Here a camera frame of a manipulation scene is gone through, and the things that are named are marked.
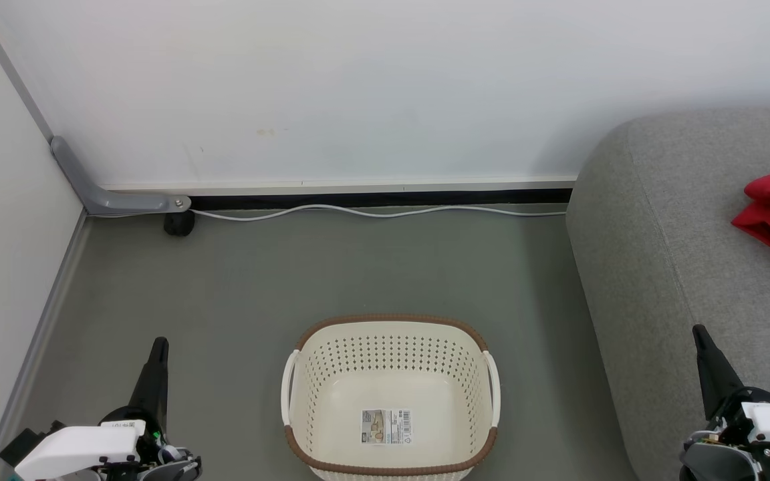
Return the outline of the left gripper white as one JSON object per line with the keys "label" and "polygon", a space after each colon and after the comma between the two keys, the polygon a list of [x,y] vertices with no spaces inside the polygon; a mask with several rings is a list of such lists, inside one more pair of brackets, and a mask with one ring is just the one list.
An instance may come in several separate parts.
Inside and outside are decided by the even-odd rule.
{"label": "left gripper white", "polygon": [[18,463],[25,481],[61,478],[94,468],[138,472],[158,463],[167,428],[169,342],[158,336],[132,391],[97,426],[65,426],[44,435]]}

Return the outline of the grey fabric sofa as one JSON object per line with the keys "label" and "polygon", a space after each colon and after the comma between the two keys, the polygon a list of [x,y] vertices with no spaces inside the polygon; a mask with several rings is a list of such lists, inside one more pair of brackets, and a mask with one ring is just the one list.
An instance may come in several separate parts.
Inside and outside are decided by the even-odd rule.
{"label": "grey fabric sofa", "polygon": [[578,174],[566,228],[639,481],[678,481],[706,426],[693,325],[770,391],[770,247],[731,224],[767,174],[770,108],[624,123]]}

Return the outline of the black caster wheel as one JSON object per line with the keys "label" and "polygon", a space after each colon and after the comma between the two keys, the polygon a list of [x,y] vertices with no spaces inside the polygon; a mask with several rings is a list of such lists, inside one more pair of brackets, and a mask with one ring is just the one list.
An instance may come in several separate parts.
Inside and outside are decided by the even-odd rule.
{"label": "black caster wheel", "polygon": [[166,213],[163,216],[163,230],[169,236],[186,237],[195,228],[196,214],[193,211]]}

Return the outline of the white laundry basket brown rim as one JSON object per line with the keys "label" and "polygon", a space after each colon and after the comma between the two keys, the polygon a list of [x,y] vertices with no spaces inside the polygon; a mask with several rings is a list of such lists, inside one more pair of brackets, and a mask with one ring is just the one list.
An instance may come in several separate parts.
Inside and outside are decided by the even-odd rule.
{"label": "white laundry basket brown rim", "polygon": [[[321,481],[464,481],[494,448],[501,380],[476,329],[428,315],[334,317],[287,358],[281,419]],[[361,445],[364,409],[410,409],[414,442]]]}

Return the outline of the grey metal partition foot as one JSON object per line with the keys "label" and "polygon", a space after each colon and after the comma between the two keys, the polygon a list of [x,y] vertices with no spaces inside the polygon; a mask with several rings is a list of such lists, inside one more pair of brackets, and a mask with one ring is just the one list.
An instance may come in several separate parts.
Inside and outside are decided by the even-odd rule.
{"label": "grey metal partition foot", "polygon": [[120,194],[101,188],[89,176],[64,137],[55,135],[49,149],[88,216],[171,214],[190,209],[190,198],[183,195]]}

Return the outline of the paper barcode label sticker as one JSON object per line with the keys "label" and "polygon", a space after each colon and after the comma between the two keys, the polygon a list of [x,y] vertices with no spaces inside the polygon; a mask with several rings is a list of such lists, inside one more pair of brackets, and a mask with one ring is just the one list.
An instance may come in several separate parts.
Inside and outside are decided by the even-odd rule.
{"label": "paper barcode label sticker", "polygon": [[364,409],[360,418],[361,445],[407,446],[414,442],[410,409]]}

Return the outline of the grey partition corner strip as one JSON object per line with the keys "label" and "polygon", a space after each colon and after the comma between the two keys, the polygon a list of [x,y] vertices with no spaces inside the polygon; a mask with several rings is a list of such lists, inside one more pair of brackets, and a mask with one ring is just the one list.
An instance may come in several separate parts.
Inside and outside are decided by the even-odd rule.
{"label": "grey partition corner strip", "polygon": [[46,119],[43,117],[43,114],[41,113],[39,106],[37,106],[33,97],[31,97],[30,91],[27,89],[27,86],[25,85],[23,79],[21,79],[21,76],[19,76],[19,73],[15,68],[15,66],[13,66],[13,63],[9,58],[7,52],[3,48],[3,45],[1,42],[0,42],[0,66],[3,68],[4,73],[6,73],[6,76],[8,76],[10,83],[12,84],[13,88],[15,88],[15,91],[21,98],[21,101],[23,102],[24,106],[27,108],[28,112],[31,115],[31,118],[33,118],[33,121],[39,128],[41,134],[43,134],[43,137],[45,137],[47,143],[51,143],[54,137],[54,133],[52,129],[49,127],[48,122],[46,122]]}

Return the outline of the grey partition bottom rail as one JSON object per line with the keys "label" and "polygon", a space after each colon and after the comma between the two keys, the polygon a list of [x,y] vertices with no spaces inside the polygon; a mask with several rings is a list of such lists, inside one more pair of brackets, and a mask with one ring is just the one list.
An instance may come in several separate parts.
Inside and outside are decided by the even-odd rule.
{"label": "grey partition bottom rail", "polygon": [[[51,292],[49,292],[45,307],[43,308],[43,313],[33,333],[24,362],[19,370],[16,382],[13,384],[9,401],[1,418],[0,451],[17,435],[21,426],[25,407],[30,402],[31,391],[33,391],[37,372],[40,369],[47,345],[49,340],[51,340],[55,325],[60,316],[61,307],[66,299],[68,289],[70,289],[74,273],[76,273],[79,261],[82,258],[86,238],[88,237],[86,231],[90,229],[86,226],[87,222],[88,214],[83,210],[80,213],[76,227],[74,227],[72,238],[63,256],[59,271],[51,287]],[[12,472],[13,469],[4,465],[4,462],[0,459],[0,481],[8,481]]]}

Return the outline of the white partition bottom rail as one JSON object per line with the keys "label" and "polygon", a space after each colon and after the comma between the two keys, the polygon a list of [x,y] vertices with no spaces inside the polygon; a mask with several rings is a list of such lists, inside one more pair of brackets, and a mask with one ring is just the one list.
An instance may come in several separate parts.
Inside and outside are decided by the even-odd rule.
{"label": "white partition bottom rail", "polygon": [[122,194],[181,194],[187,196],[257,196],[308,194],[394,194],[395,192],[489,192],[572,188],[577,176],[498,178],[422,178],[330,180],[329,182],[189,182],[177,184],[108,184]]}

